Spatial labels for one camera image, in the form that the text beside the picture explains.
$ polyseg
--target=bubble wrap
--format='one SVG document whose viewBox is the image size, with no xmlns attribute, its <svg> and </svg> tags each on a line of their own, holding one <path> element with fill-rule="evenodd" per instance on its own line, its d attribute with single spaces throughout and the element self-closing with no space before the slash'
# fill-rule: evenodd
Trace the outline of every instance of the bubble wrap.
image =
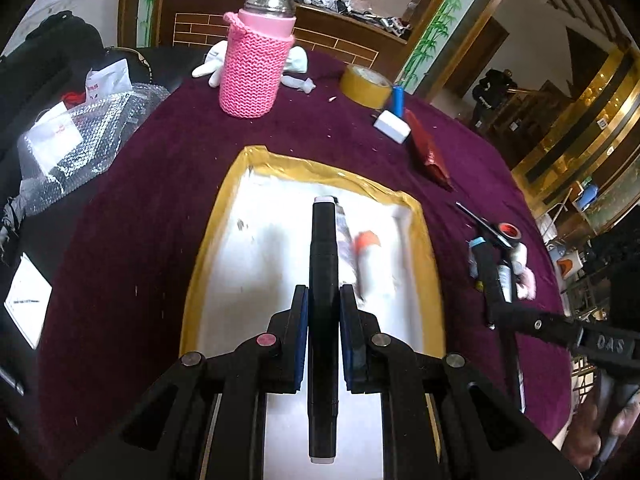
<svg viewBox="0 0 640 480">
<path fill-rule="evenodd" d="M 27 198 L 27 216 L 51 204 L 106 171 L 121 147 L 169 92 L 156 85 L 134 84 L 133 91 L 112 94 L 68 111 L 82 141 L 47 174 L 43 174 L 33 149 L 23 135 L 18 140 L 22 183 L 20 195 Z"/>
</svg>

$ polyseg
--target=black bag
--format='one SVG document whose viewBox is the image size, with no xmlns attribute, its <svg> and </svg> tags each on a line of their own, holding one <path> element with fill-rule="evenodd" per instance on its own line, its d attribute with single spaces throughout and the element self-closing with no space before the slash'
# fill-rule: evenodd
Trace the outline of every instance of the black bag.
<svg viewBox="0 0 640 480">
<path fill-rule="evenodd" d="M 66 92 L 84 91 L 86 74 L 103 56 L 97 29 L 64 10 L 0 59 L 0 160 L 42 110 Z"/>
</svg>

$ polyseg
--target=table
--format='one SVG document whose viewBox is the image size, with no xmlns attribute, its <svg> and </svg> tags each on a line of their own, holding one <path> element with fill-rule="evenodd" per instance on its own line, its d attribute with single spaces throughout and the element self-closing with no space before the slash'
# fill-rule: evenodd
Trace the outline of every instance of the table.
<svg viewBox="0 0 640 480">
<path fill-rule="evenodd" d="M 538 279 L 532 306 L 562 312 L 551 260 L 497 151 L 461 124 L 410 96 L 406 106 L 432 134 L 455 191 L 431 183 L 407 146 L 371 126 L 371 111 L 344 97 L 344 64 L 309 53 L 316 89 L 281 88 L 268 114 L 227 116 L 206 78 L 183 83 L 134 134 L 87 205 L 53 283 L 38 359 L 41 446 L 62 468 L 128 411 L 177 358 L 182 308 L 220 183 L 238 152 L 274 153 L 353 171 L 422 204 L 438 266 L 447 346 L 503 390 L 497 335 L 482 323 L 483 298 L 468 276 L 474 228 L 460 201 L 489 220 L 516 224 Z M 527 416 L 547 436 L 570 412 L 570 359 L 518 336 Z"/>
</svg>

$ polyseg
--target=pink knitted bottle sleeve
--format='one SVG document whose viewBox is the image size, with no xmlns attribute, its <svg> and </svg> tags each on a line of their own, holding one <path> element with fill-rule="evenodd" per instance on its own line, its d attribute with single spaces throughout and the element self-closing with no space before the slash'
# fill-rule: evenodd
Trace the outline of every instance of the pink knitted bottle sleeve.
<svg viewBox="0 0 640 480">
<path fill-rule="evenodd" d="M 261 117 L 273 106 L 294 37 L 272 38 L 247 27 L 234 12 L 229 24 L 220 106 L 234 117 Z"/>
</svg>

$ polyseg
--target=packing tape roll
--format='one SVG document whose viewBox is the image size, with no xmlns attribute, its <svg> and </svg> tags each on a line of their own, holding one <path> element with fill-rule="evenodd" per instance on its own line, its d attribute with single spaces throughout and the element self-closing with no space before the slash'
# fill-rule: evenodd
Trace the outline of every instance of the packing tape roll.
<svg viewBox="0 0 640 480">
<path fill-rule="evenodd" d="M 347 65 L 340 79 L 340 90 L 352 101 L 376 110 L 385 106 L 393 85 L 378 72 L 359 65 Z"/>
</svg>

